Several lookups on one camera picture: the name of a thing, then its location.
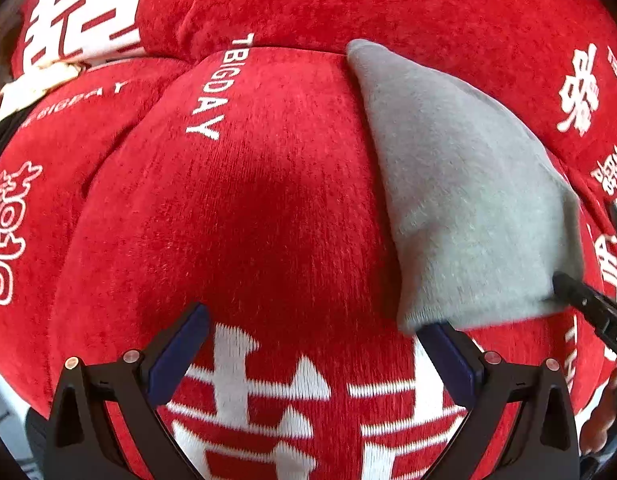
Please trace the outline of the red printed bed blanket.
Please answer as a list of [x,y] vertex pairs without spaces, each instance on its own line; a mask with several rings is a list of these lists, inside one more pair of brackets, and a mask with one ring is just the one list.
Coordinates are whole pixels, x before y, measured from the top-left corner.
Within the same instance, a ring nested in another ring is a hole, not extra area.
[[145,344],[189,304],[209,341],[166,427],[214,478],[417,478],[461,421],[397,330],[397,255],[344,58],[255,50],[186,123],[217,56],[95,70],[0,161],[0,374],[48,412],[69,356]]

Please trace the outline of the grey knit sweater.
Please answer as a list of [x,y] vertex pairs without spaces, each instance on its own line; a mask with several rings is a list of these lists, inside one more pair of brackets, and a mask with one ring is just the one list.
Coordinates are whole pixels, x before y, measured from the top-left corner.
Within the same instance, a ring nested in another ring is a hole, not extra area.
[[552,278],[580,278],[579,200],[534,133],[457,77],[382,44],[350,42],[401,266],[405,334],[478,328],[564,309]]

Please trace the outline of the cream cloth at bedhead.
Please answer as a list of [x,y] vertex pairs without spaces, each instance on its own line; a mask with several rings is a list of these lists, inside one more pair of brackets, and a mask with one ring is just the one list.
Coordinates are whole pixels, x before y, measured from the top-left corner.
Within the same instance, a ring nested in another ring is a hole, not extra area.
[[0,122],[24,110],[86,70],[82,63],[55,62],[47,66],[34,66],[18,79],[0,89]]

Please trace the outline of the red printed pillow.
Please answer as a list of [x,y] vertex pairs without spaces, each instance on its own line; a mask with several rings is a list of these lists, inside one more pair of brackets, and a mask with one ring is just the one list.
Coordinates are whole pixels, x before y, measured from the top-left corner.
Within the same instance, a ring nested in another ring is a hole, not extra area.
[[600,0],[26,0],[16,74],[62,58],[199,61],[231,40],[342,52],[368,39],[514,110],[617,195],[617,26]]

